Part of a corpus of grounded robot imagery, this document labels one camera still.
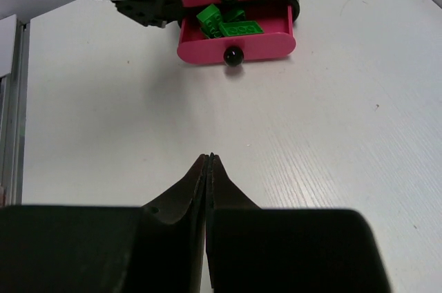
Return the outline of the green lego brick number two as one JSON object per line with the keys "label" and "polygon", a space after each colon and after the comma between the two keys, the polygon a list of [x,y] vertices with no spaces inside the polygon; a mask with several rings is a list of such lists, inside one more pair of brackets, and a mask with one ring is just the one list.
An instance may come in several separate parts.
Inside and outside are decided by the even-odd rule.
{"label": "green lego brick number two", "polygon": [[246,20],[245,11],[243,9],[232,9],[223,14],[222,20],[225,23],[240,22]]}

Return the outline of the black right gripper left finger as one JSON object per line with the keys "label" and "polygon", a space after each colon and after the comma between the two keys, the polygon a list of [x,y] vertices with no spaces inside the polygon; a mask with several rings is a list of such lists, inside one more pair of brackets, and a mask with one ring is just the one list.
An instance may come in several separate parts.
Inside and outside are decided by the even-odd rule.
{"label": "black right gripper left finger", "polygon": [[3,208],[1,291],[198,292],[208,164],[141,207]]}

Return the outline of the green hollow lego brick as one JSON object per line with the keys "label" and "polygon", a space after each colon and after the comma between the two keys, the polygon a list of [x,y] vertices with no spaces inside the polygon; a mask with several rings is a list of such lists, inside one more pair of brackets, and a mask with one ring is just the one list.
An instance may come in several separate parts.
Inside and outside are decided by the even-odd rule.
{"label": "green hollow lego brick", "polygon": [[221,38],[223,37],[223,34],[220,32],[219,29],[215,29],[215,28],[201,28],[200,29],[204,36],[207,39],[217,39],[217,38]]}

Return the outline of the green 2x3 lego brick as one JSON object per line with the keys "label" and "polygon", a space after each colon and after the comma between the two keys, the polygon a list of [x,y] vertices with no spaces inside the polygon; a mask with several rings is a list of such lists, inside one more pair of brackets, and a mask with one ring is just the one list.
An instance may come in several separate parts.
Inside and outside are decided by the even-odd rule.
{"label": "green 2x3 lego brick", "polygon": [[207,6],[204,10],[199,12],[196,17],[201,25],[201,28],[219,29],[219,25],[222,23],[221,12],[214,4]]}

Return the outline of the green lego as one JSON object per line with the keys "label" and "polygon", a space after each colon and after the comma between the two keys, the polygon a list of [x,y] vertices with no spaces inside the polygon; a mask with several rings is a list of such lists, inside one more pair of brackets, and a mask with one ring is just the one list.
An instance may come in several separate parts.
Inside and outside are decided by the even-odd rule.
{"label": "green lego", "polygon": [[235,21],[220,23],[220,32],[224,37],[263,34],[264,30],[256,21]]}

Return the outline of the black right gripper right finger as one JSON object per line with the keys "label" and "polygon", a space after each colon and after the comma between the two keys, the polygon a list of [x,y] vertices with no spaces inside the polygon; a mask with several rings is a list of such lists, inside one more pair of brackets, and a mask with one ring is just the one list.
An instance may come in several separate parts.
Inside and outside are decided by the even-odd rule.
{"label": "black right gripper right finger", "polygon": [[353,209],[263,209],[217,155],[206,176],[214,292],[389,292],[374,235]]}

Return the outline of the black pink drawer organizer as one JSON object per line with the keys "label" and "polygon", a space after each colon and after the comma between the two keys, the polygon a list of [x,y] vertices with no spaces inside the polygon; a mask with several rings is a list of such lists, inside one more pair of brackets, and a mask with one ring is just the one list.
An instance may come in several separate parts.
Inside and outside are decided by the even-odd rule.
{"label": "black pink drawer organizer", "polygon": [[296,47],[293,33],[299,0],[181,0],[177,47],[189,64],[239,66],[280,59]]}

